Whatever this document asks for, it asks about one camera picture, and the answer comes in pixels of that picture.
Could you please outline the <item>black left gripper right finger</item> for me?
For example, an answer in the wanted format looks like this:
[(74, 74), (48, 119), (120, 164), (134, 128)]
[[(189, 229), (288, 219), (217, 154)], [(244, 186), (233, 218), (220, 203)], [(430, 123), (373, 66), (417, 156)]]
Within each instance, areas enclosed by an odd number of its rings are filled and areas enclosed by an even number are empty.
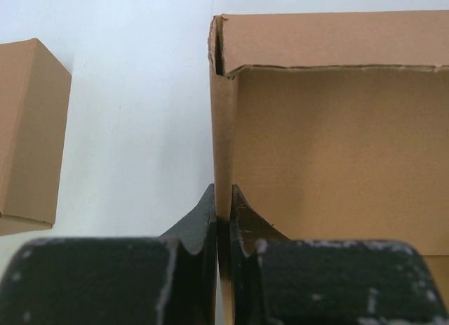
[(394, 240), (291, 240), (232, 188), (234, 324), (441, 324), (443, 299), (422, 256)]

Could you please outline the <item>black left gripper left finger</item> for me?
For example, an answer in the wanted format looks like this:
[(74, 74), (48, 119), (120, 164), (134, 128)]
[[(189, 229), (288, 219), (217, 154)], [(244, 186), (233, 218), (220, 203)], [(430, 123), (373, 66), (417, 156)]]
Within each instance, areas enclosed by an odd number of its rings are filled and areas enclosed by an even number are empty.
[(2, 324), (213, 324), (213, 186), (159, 237), (38, 238), (1, 279)]

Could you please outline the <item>brown cardboard box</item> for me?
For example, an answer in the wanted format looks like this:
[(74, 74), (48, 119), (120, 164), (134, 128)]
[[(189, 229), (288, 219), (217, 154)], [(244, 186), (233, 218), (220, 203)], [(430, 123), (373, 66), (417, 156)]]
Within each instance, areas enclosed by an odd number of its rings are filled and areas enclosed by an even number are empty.
[(394, 240), (448, 323), (448, 12), (216, 15), (217, 246), (232, 321), (232, 188), (291, 240)]

